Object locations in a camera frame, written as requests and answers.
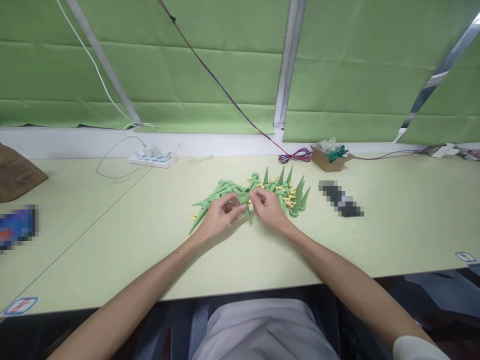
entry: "small cardboard box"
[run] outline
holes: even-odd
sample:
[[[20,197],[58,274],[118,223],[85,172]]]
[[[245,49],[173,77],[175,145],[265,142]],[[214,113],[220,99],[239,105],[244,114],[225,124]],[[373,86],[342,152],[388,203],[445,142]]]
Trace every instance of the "small cardboard box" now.
[[[353,156],[351,153],[348,153],[347,157],[338,157],[333,160],[333,162],[330,162],[329,158],[326,157],[320,150],[316,149],[313,146],[310,147],[313,151],[313,154],[311,155],[311,160],[326,173],[342,170],[347,161],[355,158],[355,156]]]
[[[46,179],[42,170],[0,143],[0,203],[21,197]]]

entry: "light green desk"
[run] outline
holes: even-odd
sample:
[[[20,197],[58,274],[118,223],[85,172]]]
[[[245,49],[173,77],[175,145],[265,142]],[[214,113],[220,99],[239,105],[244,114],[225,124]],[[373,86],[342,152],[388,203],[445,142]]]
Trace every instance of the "light green desk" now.
[[[465,267],[455,255],[460,251],[480,257],[477,163],[428,156],[352,160],[330,173],[299,161],[287,170],[291,164],[294,185],[305,175],[311,186],[307,209],[293,222],[372,277]],[[170,169],[152,168],[21,294],[40,297],[29,314],[103,305],[188,237],[187,216],[198,210],[191,204],[209,195],[218,179],[246,185],[252,172],[263,178],[267,166],[271,178],[280,174],[274,156],[182,159]],[[319,180],[338,181],[365,216],[340,217],[319,193]],[[240,219],[163,300],[320,282],[285,239],[255,216],[252,221],[250,227]]]
[[[49,179],[19,199],[0,204],[0,214],[9,214],[23,205],[38,205],[39,210],[38,236],[0,254],[0,312],[150,170],[139,169],[115,181],[95,173],[99,160],[34,163]],[[102,171],[121,176],[136,168],[123,159],[115,159],[105,161]]]

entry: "green window blind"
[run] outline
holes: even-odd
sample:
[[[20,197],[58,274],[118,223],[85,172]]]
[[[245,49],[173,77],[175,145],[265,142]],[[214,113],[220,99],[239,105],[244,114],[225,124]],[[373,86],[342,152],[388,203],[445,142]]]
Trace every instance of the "green window blind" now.
[[[284,141],[392,141],[478,0],[308,0]]]
[[[412,119],[401,143],[480,141],[480,36],[465,49]]]
[[[68,6],[64,8],[76,26]],[[110,103],[55,0],[3,1],[0,54],[0,125],[121,129],[128,121]],[[108,76],[100,70],[125,113]]]
[[[139,117],[139,131],[257,131],[230,103],[156,0],[79,0]],[[171,0],[191,46],[245,114],[273,132],[288,1]]]

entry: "sticker label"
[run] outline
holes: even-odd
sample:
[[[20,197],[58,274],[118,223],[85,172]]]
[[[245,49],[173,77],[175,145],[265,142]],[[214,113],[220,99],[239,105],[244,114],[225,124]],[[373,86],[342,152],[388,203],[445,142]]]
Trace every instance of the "sticker label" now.
[[[38,297],[21,297],[15,300],[1,316],[17,316],[23,315],[30,310],[39,300]]]
[[[464,263],[467,264],[476,263],[478,261],[475,257],[465,251],[456,252],[455,255],[457,255]]]

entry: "clear plastic bag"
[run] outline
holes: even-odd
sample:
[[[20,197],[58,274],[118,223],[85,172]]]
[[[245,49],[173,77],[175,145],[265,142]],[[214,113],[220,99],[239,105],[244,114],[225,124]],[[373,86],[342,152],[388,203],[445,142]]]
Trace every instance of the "clear plastic bag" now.
[[[315,144],[315,148],[320,150],[323,154],[328,155],[340,146],[341,144],[337,143],[337,140],[332,137],[330,140],[321,140]]]

